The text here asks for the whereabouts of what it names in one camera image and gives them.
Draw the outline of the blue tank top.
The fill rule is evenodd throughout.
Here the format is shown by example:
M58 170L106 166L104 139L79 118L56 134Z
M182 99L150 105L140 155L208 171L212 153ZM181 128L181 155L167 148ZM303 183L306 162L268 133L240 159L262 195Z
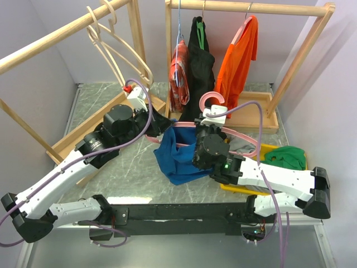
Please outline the blue tank top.
M208 176L212 169L200 170L193 166L196 145L195 129L171 127L163 135L159 148L154 150L162 173L174 185L181 185Z

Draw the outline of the pink plastic hanger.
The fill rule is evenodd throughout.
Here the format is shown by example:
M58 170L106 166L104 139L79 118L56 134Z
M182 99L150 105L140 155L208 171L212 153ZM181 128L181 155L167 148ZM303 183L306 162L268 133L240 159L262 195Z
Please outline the pink plastic hanger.
M205 93L202 95L202 97L200 98L200 101L199 101L199 107L201 109L201 111L204 110L205 108L205 101L209 98L215 98L219 101L220 104L224 103L224 97L218 93L218 92L208 92L208 93ZM195 128L195 124L193 122L175 122L174 124L175 127L179 127L179 128ZM249 153L249 154L242 154L243 156L245 157L249 157L249 158L252 158L252 157L255 157L255 156L260 156L260 142L254 140L253 138L245 135L245 134L242 134L242 133L239 133L235 130L231 130L229 128L226 128L226 127L223 127L222 128L222 131L225 132L225 133L228 133L232 136L235 136L235 137L239 137L243 140L246 140L247 142L253 144L255 146L255 151Z

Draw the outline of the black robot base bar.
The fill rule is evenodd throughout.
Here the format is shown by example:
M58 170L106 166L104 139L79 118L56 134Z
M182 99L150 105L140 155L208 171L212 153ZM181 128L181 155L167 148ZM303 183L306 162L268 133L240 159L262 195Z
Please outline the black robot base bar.
M128 236L215 233L240 236L242 226L272 222L272 216L258 216L246 203L191 203L112 205L112 215L98 223L113 225Z

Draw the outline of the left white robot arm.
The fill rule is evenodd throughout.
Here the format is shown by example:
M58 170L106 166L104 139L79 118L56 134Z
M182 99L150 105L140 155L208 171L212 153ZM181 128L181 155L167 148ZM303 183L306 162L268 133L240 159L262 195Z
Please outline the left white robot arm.
M132 110L124 104L112 107L94 131L85 135L56 168L27 190L2 197L18 234L27 243L34 243L54 228L69 223L111 223L113 208L101 194L66 204L57 201L81 179L116 158L121 148L143 135L160 136L172 125L172 120L154 108Z

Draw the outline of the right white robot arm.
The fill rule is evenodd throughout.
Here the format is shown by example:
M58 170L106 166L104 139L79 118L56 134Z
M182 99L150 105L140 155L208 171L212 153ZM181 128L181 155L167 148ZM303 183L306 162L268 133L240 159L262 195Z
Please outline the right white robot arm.
M195 122L196 145L192 163L210 170L210 177L224 185L258 186L269 195L247 199L245 218L257 222L281 213L303 213L316 219L331 217L330 181L326 169L291 170L229 152L225 134L216 125Z

